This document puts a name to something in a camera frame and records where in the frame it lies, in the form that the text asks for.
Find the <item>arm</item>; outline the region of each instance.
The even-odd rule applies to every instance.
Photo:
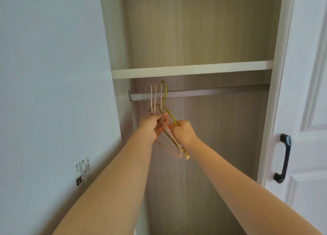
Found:
[[[157,123],[160,117],[154,115],[140,120],[139,128],[77,200],[53,235],[133,234],[145,191],[152,144],[164,130],[161,123]],[[168,123],[167,113],[162,118]]]
[[[200,141],[188,121],[170,124],[247,234],[320,234],[292,208]]]

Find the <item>left hand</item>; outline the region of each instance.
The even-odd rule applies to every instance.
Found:
[[[149,131],[150,136],[152,136],[151,138],[153,139],[153,142],[165,129],[165,127],[160,122],[161,117],[166,123],[166,125],[168,125],[169,116],[167,113],[151,115],[149,117],[140,119],[139,122],[139,129],[145,129],[146,131]]]

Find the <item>label sticker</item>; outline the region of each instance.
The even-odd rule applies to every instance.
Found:
[[[84,191],[88,187],[90,178],[90,161],[87,157],[76,164],[76,185],[80,188],[80,191]]]

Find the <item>black handle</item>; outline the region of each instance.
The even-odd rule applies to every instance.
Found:
[[[274,180],[278,183],[282,183],[285,180],[286,170],[287,170],[287,166],[288,166],[288,159],[289,159],[289,154],[291,152],[291,145],[292,145],[291,136],[282,133],[281,134],[281,142],[284,143],[286,150],[285,150],[285,159],[284,159],[282,174],[281,175],[278,173],[274,174]]]

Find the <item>metal hanging rod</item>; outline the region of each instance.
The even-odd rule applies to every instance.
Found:
[[[248,92],[269,91],[270,84],[242,85],[232,87],[207,88],[207,89],[187,89],[167,91],[166,98],[179,98],[191,96],[210,96],[222,94],[239,94]],[[132,94],[128,91],[129,101],[150,100],[150,93]],[[160,98],[160,92],[157,92],[157,99]]]

